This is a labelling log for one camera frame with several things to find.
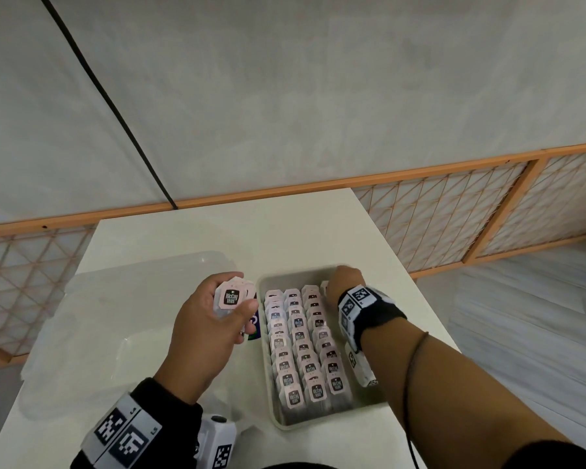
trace lattice panel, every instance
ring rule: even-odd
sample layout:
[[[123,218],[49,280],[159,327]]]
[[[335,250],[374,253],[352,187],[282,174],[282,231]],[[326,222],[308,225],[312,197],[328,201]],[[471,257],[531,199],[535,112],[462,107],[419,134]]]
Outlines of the lattice panel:
[[[482,256],[586,234],[586,153],[555,157]]]
[[[355,188],[408,272],[460,261],[526,163]]]
[[[95,226],[0,238],[0,348],[30,352],[54,314]]]

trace table top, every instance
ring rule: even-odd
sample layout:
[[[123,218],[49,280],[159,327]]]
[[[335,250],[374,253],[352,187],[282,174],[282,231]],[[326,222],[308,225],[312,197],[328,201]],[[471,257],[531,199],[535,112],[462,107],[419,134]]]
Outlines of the table top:
[[[457,348],[351,189],[102,220],[77,273],[208,250],[223,252],[252,281],[341,263],[356,266],[367,283],[395,299],[411,322]],[[262,359],[258,343],[246,346],[246,352]],[[264,414],[266,402],[259,398],[257,405]],[[69,467],[100,416],[74,413],[30,421],[16,401],[0,432],[0,469]],[[262,468],[290,461],[339,469],[412,467],[404,432],[387,406],[285,435],[269,425],[250,429],[237,440],[231,466]]]

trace black cable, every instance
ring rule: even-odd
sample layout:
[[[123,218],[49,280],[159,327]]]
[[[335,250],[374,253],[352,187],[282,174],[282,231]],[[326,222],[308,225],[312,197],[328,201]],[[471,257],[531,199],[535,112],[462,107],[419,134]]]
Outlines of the black cable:
[[[429,332],[423,334],[423,337],[419,340],[417,345],[414,347],[414,351],[412,352],[411,360],[408,363],[408,369],[406,370],[406,380],[404,382],[404,396],[402,398],[402,413],[404,415],[404,431],[406,432],[406,441],[408,442],[408,449],[410,449],[412,462],[416,469],[419,469],[419,465],[417,464],[417,459],[414,457],[414,450],[412,449],[412,441],[411,441],[411,429],[410,429],[410,419],[408,417],[408,391],[410,389],[410,380],[412,379],[412,372],[414,369],[414,362],[416,360],[417,354],[423,341],[426,340],[428,337]]]
[[[119,113],[119,110],[117,110],[117,107],[115,106],[113,101],[110,99],[109,94],[106,93],[106,91],[104,90],[104,87],[102,87],[100,81],[97,79],[97,77],[95,77],[94,71],[91,70],[91,67],[89,67],[89,64],[87,63],[87,61],[85,60],[85,57],[83,56],[80,49],[78,48],[78,45],[76,44],[76,41],[72,37],[69,30],[67,29],[67,26],[65,26],[65,23],[61,19],[61,16],[59,16],[59,13],[54,8],[54,5],[52,5],[52,2],[50,2],[50,0],[41,0],[41,2],[44,4],[46,9],[48,10],[48,13],[50,13],[50,16],[52,16],[52,19],[54,19],[54,22],[57,24],[57,26],[59,27],[59,29],[63,33],[63,36],[65,36],[67,43],[72,48],[72,51],[74,52],[74,54],[78,58],[78,61],[80,62],[80,65],[82,66],[82,68],[85,70],[85,72],[87,73],[87,75],[91,79],[91,82],[94,83],[95,88],[98,90],[98,92],[100,92],[100,95],[102,96],[102,98],[106,101],[106,103],[109,106],[109,108],[111,109],[111,111],[115,114],[117,121],[119,121],[119,124],[122,126],[122,128],[124,128],[124,131],[128,135],[128,138],[130,138],[131,141],[133,142],[134,147],[137,149],[137,152],[139,153],[141,159],[146,164],[148,170],[150,171],[150,174],[152,174],[152,177],[156,181],[156,184],[159,185],[159,188],[161,189],[161,191],[163,192],[163,194],[165,195],[165,197],[167,198],[169,203],[172,205],[172,207],[177,210],[178,206],[176,205],[176,203],[174,202],[172,197],[167,192],[167,189],[165,189],[165,186],[163,186],[163,183],[160,181],[159,176],[156,174],[154,168],[150,164],[150,161],[148,160],[143,149],[141,148],[141,145],[139,145],[139,142],[137,141],[137,139],[133,135],[133,132],[128,127],[128,124],[125,122],[124,117],[122,117],[122,114]]]

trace fist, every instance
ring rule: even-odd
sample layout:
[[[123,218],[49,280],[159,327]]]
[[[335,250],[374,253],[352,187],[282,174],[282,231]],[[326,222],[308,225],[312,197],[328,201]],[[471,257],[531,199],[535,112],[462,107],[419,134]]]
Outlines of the fist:
[[[225,318],[213,312],[216,288],[243,273],[211,275],[200,283],[180,308],[167,357],[154,379],[179,399],[194,404],[221,372],[235,344],[243,342],[241,330],[256,332],[250,319],[258,309],[256,299],[243,301]]]
[[[336,271],[330,278],[326,290],[326,298],[330,307],[336,307],[341,295],[359,284],[364,285],[366,283],[358,268],[352,268],[347,265],[339,265],[336,267]]]

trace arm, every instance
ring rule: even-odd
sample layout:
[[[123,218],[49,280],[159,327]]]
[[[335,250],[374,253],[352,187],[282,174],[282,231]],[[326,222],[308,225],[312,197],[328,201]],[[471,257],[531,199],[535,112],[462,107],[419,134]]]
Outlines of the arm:
[[[365,284],[359,270],[339,267],[328,285],[336,306],[345,291]],[[404,425],[406,370],[423,331],[396,318],[362,332],[360,344],[391,409]],[[429,467],[501,467],[539,440],[569,441],[468,358],[431,336],[411,374],[412,440]]]
[[[176,317],[164,362],[154,378],[146,378],[131,393],[133,401],[160,428],[152,437],[144,433],[150,438],[148,445],[139,448],[137,444],[137,449],[129,454],[129,457],[134,458],[133,469],[176,466],[195,468],[192,449],[202,422],[202,407],[197,404],[197,400],[213,378],[223,370],[234,345],[243,342],[239,330],[244,328],[249,334],[256,331],[256,327],[249,322],[258,309],[258,301],[255,299],[243,301],[223,319],[213,313],[215,289],[233,276],[243,274],[230,272],[212,275],[198,285]],[[100,424],[104,424],[103,421],[95,426],[94,433]],[[123,428],[110,436],[105,454],[115,457],[117,451],[114,452],[113,447],[127,430],[128,427]],[[94,463],[95,460],[91,461],[85,452],[80,451],[70,467],[89,469],[94,467]]]

